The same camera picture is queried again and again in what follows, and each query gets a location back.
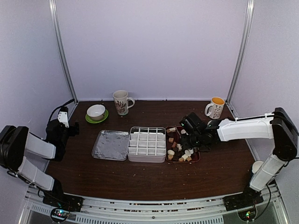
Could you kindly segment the white metal tongs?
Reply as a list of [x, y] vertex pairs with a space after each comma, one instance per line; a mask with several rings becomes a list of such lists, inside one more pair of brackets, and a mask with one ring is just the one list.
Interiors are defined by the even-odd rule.
[[188, 156], [194, 154], [193, 146], [191, 145], [190, 136], [189, 135], [182, 135], [181, 130], [177, 131], [177, 148], [179, 151], [184, 152]]

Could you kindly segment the red chocolate tray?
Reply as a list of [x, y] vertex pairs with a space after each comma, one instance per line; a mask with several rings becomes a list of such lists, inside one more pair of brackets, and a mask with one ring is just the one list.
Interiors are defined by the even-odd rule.
[[192, 147], [181, 126], [166, 127], [166, 160], [172, 163], [195, 163], [200, 160], [199, 148]]

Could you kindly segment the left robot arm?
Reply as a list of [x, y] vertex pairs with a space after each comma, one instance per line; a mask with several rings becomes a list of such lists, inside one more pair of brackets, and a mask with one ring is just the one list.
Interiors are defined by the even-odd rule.
[[61, 161], [70, 137], [79, 134], [79, 123], [69, 124], [68, 105], [71, 99], [54, 109], [56, 119], [50, 118], [46, 126], [46, 138], [43, 140], [29, 131], [26, 126], [5, 126], [0, 132], [0, 165], [7, 173], [18, 176], [30, 184], [36, 185], [57, 207], [67, 203], [59, 180], [41, 171], [25, 156], [26, 152], [49, 161]]

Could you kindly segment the lilac bunny tin lid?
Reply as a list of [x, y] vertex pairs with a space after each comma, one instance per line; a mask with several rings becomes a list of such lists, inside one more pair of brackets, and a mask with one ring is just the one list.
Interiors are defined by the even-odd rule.
[[125, 161], [129, 132], [102, 130], [93, 146], [91, 155], [95, 159]]

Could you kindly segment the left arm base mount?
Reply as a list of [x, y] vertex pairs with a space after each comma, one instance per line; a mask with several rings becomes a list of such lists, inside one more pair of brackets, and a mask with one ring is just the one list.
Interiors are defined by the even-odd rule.
[[50, 218], [55, 223], [66, 221], [71, 212], [80, 212], [84, 199], [79, 196], [65, 195], [65, 200], [58, 200], [51, 196], [44, 196], [43, 203], [50, 205], [53, 209], [50, 212]]

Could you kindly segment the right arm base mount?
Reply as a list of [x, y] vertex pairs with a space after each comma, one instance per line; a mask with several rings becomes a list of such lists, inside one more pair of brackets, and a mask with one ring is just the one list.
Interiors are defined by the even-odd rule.
[[245, 222], [251, 222], [257, 217], [256, 206], [263, 202], [262, 196], [236, 194], [223, 198], [226, 211], [237, 211], [238, 217]]

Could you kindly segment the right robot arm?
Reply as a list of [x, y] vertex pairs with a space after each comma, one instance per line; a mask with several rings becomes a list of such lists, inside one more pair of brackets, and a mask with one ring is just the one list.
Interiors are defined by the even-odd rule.
[[257, 199], [257, 192], [263, 190], [289, 162], [297, 159], [299, 131], [281, 107], [261, 116], [216, 119], [208, 123], [192, 112], [182, 118], [180, 125], [192, 147], [208, 147], [234, 140], [274, 140], [272, 152], [253, 173], [248, 189], [240, 194], [239, 201], [244, 206], [251, 205]]

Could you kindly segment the lilac tin box with dividers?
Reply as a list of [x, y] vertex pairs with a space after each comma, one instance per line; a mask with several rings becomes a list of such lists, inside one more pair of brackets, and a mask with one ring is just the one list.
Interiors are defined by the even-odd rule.
[[131, 162], [163, 163], [166, 158], [166, 129], [132, 127], [129, 132], [127, 157]]

